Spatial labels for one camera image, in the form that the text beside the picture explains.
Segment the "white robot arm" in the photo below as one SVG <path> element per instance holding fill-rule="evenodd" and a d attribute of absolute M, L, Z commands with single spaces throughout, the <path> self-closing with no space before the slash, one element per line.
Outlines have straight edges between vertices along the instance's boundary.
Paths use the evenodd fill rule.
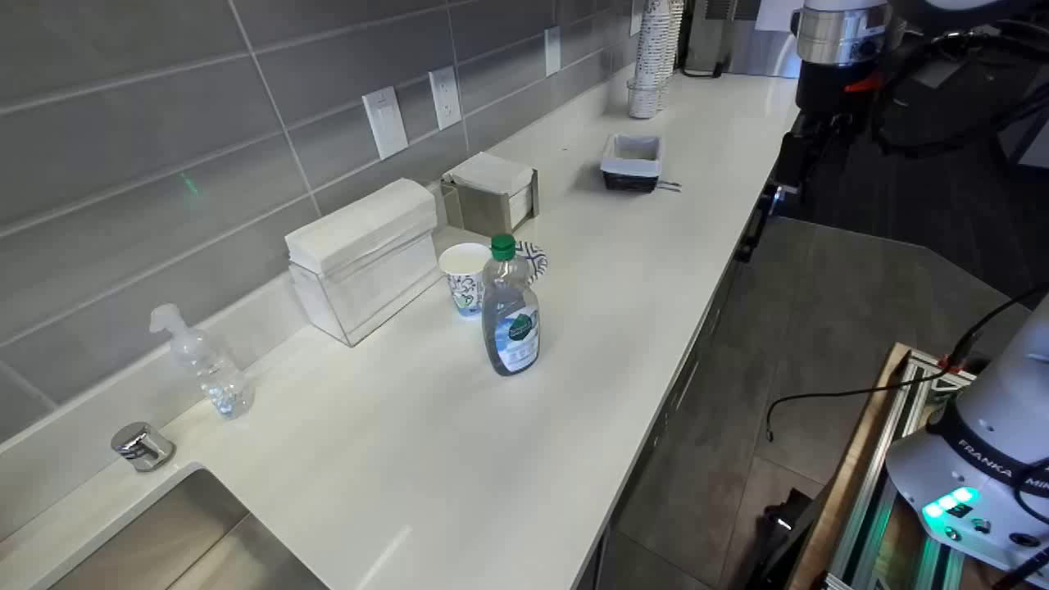
<path fill-rule="evenodd" d="M 1045 588 L 1049 302 L 885 469 L 930 542 L 997 566 L 999 590 Z"/>

